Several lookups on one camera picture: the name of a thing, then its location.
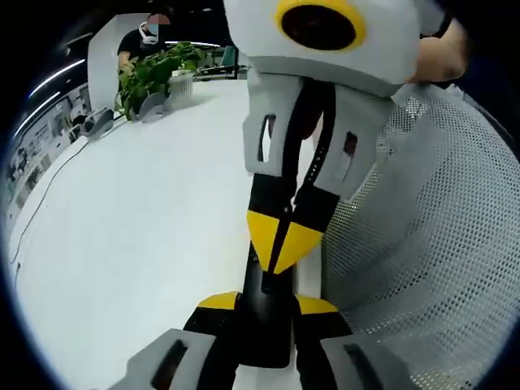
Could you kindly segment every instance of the white robot body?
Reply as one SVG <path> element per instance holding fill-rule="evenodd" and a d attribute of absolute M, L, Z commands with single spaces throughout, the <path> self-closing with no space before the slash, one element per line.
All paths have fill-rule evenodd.
<path fill-rule="evenodd" d="M 391 85 L 403 84 L 415 72 L 420 26 L 413 0 L 224 0 L 224 3 L 232 40 L 260 72 L 264 72 L 263 63 L 257 65 L 255 60 L 265 57 L 310 60 L 318 67 L 327 65 L 327 71 L 316 72 L 316 79 L 343 85 L 350 85 L 349 79 L 358 72 Z M 280 27 L 280 8 L 301 5 L 348 7 L 361 18 L 364 37 L 355 47 L 342 50 L 316 50 L 296 43 Z M 276 62 L 271 60 L 267 72 L 276 72 L 273 63 Z M 286 63 L 279 73 L 287 74 L 287 66 L 292 64 Z M 327 73 L 335 73 L 330 66 L 350 71 L 345 73 L 343 82 L 337 77 L 324 80 Z"/>

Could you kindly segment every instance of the wall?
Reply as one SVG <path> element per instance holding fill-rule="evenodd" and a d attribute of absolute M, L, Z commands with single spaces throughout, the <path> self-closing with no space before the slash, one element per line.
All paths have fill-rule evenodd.
<path fill-rule="evenodd" d="M 27 186 L 28 180 L 38 181 L 49 165 L 71 144 L 67 130 L 71 128 L 71 119 L 79 113 L 84 113 L 82 106 L 87 107 L 83 84 L 61 99 L 53 102 L 40 118 L 13 140 L 8 158 L 6 158 L 7 172 L 11 180 L 6 180 L 4 196 L 2 197 L 2 212 L 5 216 L 5 233 L 11 230 L 24 206 L 25 199 L 31 193 L 33 184 Z M 28 161 L 23 169 L 20 167 L 21 157 L 18 150 L 27 152 Z"/>
<path fill-rule="evenodd" d="M 87 112 L 90 111 L 89 109 L 89 102 L 85 101 L 85 95 L 88 96 L 89 91 L 88 88 L 76 88 L 72 90 L 68 97 L 71 101 L 72 107 L 71 107 L 71 120 L 74 120 L 79 115 L 85 115 Z"/>
<path fill-rule="evenodd" d="M 89 96 L 94 111 L 114 108 L 119 82 L 117 78 L 117 49 L 123 37 L 139 27 L 148 13 L 117 15 L 111 19 L 89 43 L 87 68 Z"/>

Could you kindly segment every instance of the white table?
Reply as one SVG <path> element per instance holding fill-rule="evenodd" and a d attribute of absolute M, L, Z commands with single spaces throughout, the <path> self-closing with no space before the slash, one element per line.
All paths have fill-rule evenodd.
<path fill-rule="evenodd" d="M 194 99 L 195 106 L 154 123 L 120 124 L 86 145 L 56 176 L 24 235 L 16 295 L 38 348 L 70 388 L 107 388 L 132 355 L 182 328 L 199 301 L 241 290 L 251 185 L 241 134 L 246 83 L 196 83 Z M 11 256 L 50 176 L 82 142 L 29 196 Z M 302 166 L 312 153 L 306 141 Z M 317 295 L 319 258 L 306 264 L 302 277 L 312 281 L 300 290 Z M 293 367 L 241 367 L 235 388 L 297 383 Z"/>

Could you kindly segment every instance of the black cable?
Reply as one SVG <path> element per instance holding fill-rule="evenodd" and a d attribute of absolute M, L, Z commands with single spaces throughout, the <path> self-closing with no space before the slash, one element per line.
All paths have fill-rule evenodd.
<path fill-rule="evenodd" d="M 47 193 L 49 192 L 49 189 L 50 189 L 50 186 L 52 185 L 52 182 L 54 181 L 54 179 L 56 178 L 56 176 L 58 175 L 58 173 L 63 169 L 63 167 L 65 167 L 75 156 L 77 156 L 81 150 L 83 150 L 83 148 L 88 144 L 88 142 L 86 144 L 84 144 L 83 146 L 81 146 L 81 148 L 75 152 L 72 156 L 70 156 L 64 163 L 63 165 L 56 171 L 56 173 L 54 173 L 54 175 L 52 176 L 52 178 L 50 179 L 50 182 L 49 182 L 49 185 L 47 186 L 47 189 L 45 190 L 45 192 L 43 193 L 43 196 L 41 197 L 40 199 L 40 203 L 38 203 L 38 206 L 36 207 L 36 209 L 34 210 L 34 212 L 32 213 L 31 215 L 31 218 L 29 219 L 29 222 L 27 222 L 27 225 L 25 225 L 25 228 L 24 230 L 22 231 L 22 234 L 20 235 L 19 237 L 19 240 L 18 240 L 18 246 L 16 247 L 16 252 L 15 252 L 15 256 L 13 257 L 13 259 L 11 261 L 9 261 L 9 264 L 13 264 L 15 261 L 16 261 L 16 258 L 18 257 L 18 254 L 20 252 L 20 246 L 22 245 L 22 240 L 24 238 L 24 235 L 25 235 L 25 232 L 27 231 L 27 229 L 29 228 L 29 226 L 31 226 L 31 222 L 33 221 L 35 215 L 37 214 L 38 210 L 40 210 L 40 207 L 44 201 L 44 199 L 46 198 L 46 195 Z"/>

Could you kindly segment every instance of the gray mesh fabric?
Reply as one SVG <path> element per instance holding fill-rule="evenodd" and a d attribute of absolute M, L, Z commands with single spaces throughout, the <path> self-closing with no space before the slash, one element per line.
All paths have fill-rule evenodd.
<path fill-rule="evenodd" d="M 520 309 L 520 166 L 475 109 L 405 86 L 323 240 L 323 295 L 425 389 L 474 388 Z"/>

